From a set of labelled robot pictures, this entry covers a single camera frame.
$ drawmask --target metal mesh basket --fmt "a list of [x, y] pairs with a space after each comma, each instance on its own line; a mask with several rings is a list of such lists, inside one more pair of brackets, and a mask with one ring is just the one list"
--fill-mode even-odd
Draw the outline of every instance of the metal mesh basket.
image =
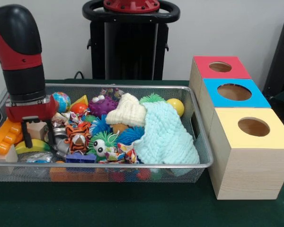
[[[0, 163], [0, 181], [18, 182], [191, 182], [195, 183], [205, 168], [213, 162], [212, 151], [206, 137], [194, 93], [179, 86], [121, 86], [121, 85], [65, 85], [47, 84], [47, 94], [66, 93], [71, 101], [87, 95], [88, 100], [98, 96], [102, 88], [118, 87], [138, 99], [156, 93], [164, 99], [177, 98], [185, 106], [181, 121], [194, 138], [200, 157], [198, 165], [148, 164], [77, 164], [77, 163]], [[6, 119], [6, 91], [0, 96], [0, 126]]]

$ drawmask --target purple spiky ball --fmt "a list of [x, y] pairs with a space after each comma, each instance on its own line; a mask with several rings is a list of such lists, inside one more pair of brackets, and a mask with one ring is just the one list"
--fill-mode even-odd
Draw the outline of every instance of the purple spiky ball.
[[89, 102], [89, 109], [91, 114], [96, 117], [101, 117], [103, 114], [108, 114], [110, 111], [115, 110], [118, 102], [112, 100], [111, 97], [106, 96], [105, 99], [99, 100], [94, 103], [92, 100]]

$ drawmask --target blue lid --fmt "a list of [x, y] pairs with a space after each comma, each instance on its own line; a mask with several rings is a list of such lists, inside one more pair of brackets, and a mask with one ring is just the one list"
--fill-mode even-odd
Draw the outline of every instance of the blue lid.
[[[204, 79], [204, 83], [213, 101], [214, 107], [271, 108], [259, 88], [251, 79]], [[251, 97], [242, 101], [231, 100], [223, 97], [218, 92], [218, 88], [223, 85], [237, 85], [239, 87], [244, 87], [251, 92]]]

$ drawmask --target tiger toy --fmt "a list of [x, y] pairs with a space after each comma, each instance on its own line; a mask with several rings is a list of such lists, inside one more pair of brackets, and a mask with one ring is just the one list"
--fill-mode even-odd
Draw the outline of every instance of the tiger toy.
[[70, 144], [70, 152], [80, 152], [85, 154], [88, 150], [88, 143], [91, 135], [89, 133], [89, 123], [84, 122], [81, 127], [73, 128], [70, 125], [65, 127], [68, 139], [65, 140], [65, 143]]

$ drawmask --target wooden block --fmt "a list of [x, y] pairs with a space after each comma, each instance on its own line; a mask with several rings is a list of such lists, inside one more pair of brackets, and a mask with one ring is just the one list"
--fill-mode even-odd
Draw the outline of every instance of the wooden block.
[[32, 139], [45, 140], [44, 137], [48, 132], [48, 128], [45, 122], [27, 123], [27, 132]]
[[[9, 147], [7, 154], [0, 155], [0, 162], [17, 162], [18, 156], [14, 145]], [[0, 174], [11, 174], [14, 170], [12, 166], [0, 166]]]
[[284, 125], [270, 108], [215, 108], [209, 173], [219, 200], [273, 200], [284, 182]]
[[251, 79], [238, 57], [194, 56], [189, 87], [199, 101], [203, 79]]
[[251, 79], [204, 79], [199, 107], [209, 135], [215, 107], [270, 108], [270, 105]]

